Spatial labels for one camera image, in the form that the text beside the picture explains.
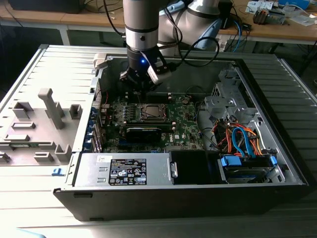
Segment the workbench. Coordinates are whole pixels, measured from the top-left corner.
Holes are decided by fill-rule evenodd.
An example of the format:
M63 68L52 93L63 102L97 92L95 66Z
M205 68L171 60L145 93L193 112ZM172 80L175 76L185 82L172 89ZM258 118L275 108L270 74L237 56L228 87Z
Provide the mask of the workbench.
M28 99L37 98L34 93L41 87L49 85L57 95L64 92L59 99L62 104L84 104L83 91L89 91L93 80L91 71L96 53L122 54L125 49L104 47L76 46L41 46L20 77L0 103L0 112L6 112L6 105L23 95ZM289 74L287 63L274 55L220 53L219 58L241 58L252 69L258 83L266 96L275 105L281 115L296 115L304 112L311 121L297 123L284 118L289 128L306 128L316 126L313 113L316 112L307 99L309 89L299 85L300 79ZM65 92L59 81L71 88ZM283 100L283 97L294 97ZM9 119L1 117L1 123ZM306 134L311 141L304 140L301 130L296 130L295 138L306 154L309 166L317 176L316 151L313 149L316 134ZM137 221L80 222L53 196L52 189L65 181L65 177L52 177L56 168L52 166L0 166L0 224L1 227L19 227L44 234L47 238L55 237L304 237L317 234L317 193L310 194L301 201L278 206L261 216L211 217L195 219L165 219Z
M116 1L108 0L108 3L116 3ZM245 13L247 3L248 0L234 0L234 5L239 17L243 22L252 25L248 41L307 45L315 43L317 39L317 27L315 25L305 27L289 19L286 20L284 25L256 25L253 23L253 15ZM64 45L71 45L68 36L69 30L113 32L105 14L92 13L86 9L82 10L79 14L17 11L13 10L6 0L2 0L0 4L1 25L21 26L5 9L4 4L6 4L7 9L23 27L51 28L59 30ZM109 6L109 11L120 6L122 6L121 2ZM91 2L89 7L90 9L94 9L95 2ZM308 11L314 10L317 11L317 7L310 7L308 9ZM116 10L111 16L114 17L114 20L112 21L119 31L124 31L123 9ZM233 39L236 34L236 28L231 26L226 30L220 30L217 37L220 41L226 42L227 40Z

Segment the table leg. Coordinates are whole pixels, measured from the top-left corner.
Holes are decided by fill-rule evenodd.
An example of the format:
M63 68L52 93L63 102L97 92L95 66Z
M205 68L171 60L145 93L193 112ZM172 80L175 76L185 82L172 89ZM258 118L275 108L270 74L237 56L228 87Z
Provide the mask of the table leg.
M70 46L67 26L61 26L59 28L59 33L61 36L61 40L63 41L63 45Z

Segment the blue drive bracket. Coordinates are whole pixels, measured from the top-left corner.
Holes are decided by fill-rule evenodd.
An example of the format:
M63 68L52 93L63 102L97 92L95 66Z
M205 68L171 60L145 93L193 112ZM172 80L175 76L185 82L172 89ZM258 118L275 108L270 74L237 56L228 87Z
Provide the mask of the blue drive bracket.
M223 167L225 166L241 166L241 160L239 156L223 156L221 158L221 164Z
M276 160L276 157L275 157L275 156L271 156L269 159L271 160L271 162L272 162L272 164L273 164L274 166L277 165L277 160Z

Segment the power supply label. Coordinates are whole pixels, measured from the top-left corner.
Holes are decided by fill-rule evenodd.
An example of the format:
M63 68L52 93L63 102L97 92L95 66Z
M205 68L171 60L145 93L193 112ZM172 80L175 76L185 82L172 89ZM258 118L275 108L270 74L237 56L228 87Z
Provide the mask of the power supply label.
M115 185L146 185L147 160L126 159L111 160L109 184Z

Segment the wire bundle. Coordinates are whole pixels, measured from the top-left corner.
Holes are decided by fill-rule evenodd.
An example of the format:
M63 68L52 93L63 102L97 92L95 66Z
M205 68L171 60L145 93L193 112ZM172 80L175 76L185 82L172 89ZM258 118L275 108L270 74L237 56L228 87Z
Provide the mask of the wire bundle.
M213 128L213 131L218 127L218 123ZM255 155L263 155L260 149L260 143L258 135L255 134L250 128L243 126L242 124L236 123L236 122L230 122L228 123L228 126L225 130L225 138L223 138L218 144L217 148L220 149L222 152L227 154L233 154L236 156L242 157L243 155L238 151L235 150L233 144L232 144L232 132L235 128L240 127L243 130L245 130L248 133L248 140L250 144L252 145L252 149ZM239 141L239 146L243 143L243 140L245 140L244 137L241 138Z

